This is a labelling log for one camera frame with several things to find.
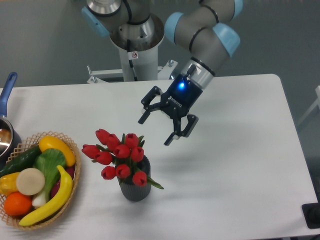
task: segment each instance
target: tulip bouquet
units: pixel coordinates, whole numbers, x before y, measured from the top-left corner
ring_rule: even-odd
[[[127,178],[132,177],[132,182],[136,186],[144,187],[150,184],[156,188],[164,189],[139,168],[139,163],[145,157],[144,136],[137,137],[134,133],[123,134],[120,141],[115,134],[110,134],[104,129],[95,131],[95,135],[107,148],[99,144],[84,144],[82,152],[92,159],[93,163],[107,165],[101,172],[104,179],[111,180],[118,177],[119,184],[122,184]]]

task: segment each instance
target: blue led light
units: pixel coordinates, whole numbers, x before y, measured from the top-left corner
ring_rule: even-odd
[[[184,89],[185,88],[185,83],[184,82],[181,82],[179,85],[178,85],[178,88],[179,89]]]

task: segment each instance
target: wicker basket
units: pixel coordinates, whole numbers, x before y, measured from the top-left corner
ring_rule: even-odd
[[[69,146],[69,148],[73,151],[73,153],[75,155],[75,172],[74,172],[74,178],[73,178],[72,192],[71,192],[69,199],[64,204],[64,206],[59,211],[57,211],[52,218],[46,219],[45,221],[41,221],[41,222],[36,223],[32,226],[20,226],[19,225],[19,222],[20,222],[19,218],[14,218],[14,217],[7,215],[4,210],[4,202],[5,202],[6,196],[0,194],[0,218],[4,222],[6,222],[7,225],[12,226],[14,228],[17,228],[19,230],[29,231],[29,230],[39,229],[39,228],[48,226],[49,224],[51,224],[55,220],[57,220],[57,218],[59,218],[64,213],[64,211],[66,210],[66,208],[70,204],[70,201],[71,201],[71,199],[75,193],[75,190],[77,188],[77,185],[78,185],[80,168],[81,168],[80,152],[79,152],[79,149],[78,149],[77,145],[75,144],[75,142],[70,137],[64,135],[63,133],[49,131],[49,132],[38,133],[38,134],[33,135],[32,137],[28,137],[25,141],[20,143],[17,146],[17,148],[14,149],[14,152],[11,153],[10,157],[8,158],[7,163],[9,161],[11,161],[13,158],[15,158],[16,156],[18,156],[20,153],[27,150],[28,148],[33,147],[35,145],[38,145],[40,139],[46,135],[55,136],[55,137],[63,140]]]

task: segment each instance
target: bok choy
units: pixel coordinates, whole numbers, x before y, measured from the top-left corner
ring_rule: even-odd
[[[33,167],[40,170],[45,179],[43,189],[33,196],[32,205],[35,208],[43,206],[50,200],[51,189],[60,178],[58,165],[65,168],[66,158],[62,151],[54,148],[45,150],[35,160]]]

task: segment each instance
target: ribbed vase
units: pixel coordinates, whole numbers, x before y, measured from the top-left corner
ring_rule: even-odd
[[[150,162],[146,156],[143,157],[142,161],[138,162],[137,166],[141,171],[145,172],[147,176],[151,176]],[[138,202],[148,196],[151,190],[151,185],[146,184],[145,186],[137,186],[132,182],[132,178],[133,174],[127,177],[126,180],[120,184],[120,188],[126,199]]]

